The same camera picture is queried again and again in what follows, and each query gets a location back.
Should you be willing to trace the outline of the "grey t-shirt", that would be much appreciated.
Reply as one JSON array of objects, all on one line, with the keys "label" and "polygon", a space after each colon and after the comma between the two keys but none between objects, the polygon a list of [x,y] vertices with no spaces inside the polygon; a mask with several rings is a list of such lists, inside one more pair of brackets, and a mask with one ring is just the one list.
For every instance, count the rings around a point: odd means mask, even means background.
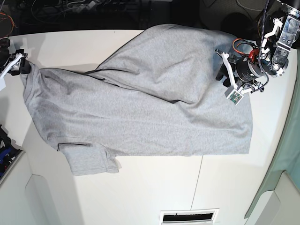
[{"label": "grey t-shirt", "polygon": [[247,154],[249,97],[238,105],[215,80],[234,36],[179,25],[151,27],[85,74],[21,75],[24,103],[42,139],[73,175],[117,173],[117,156]]}]

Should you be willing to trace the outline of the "rack of blue clamps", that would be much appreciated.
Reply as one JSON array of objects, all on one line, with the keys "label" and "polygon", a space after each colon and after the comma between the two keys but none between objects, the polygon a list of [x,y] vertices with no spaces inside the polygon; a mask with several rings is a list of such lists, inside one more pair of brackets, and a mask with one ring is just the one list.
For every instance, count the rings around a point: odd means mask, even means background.
[{"label": "rack of blue clamps", "polygon": [[4,179],[4,175],[13,166],[13,163],[23,153],[21,149],[12,145],[12,140],[8,137],[6,131],[0,126],[0,179]]}]

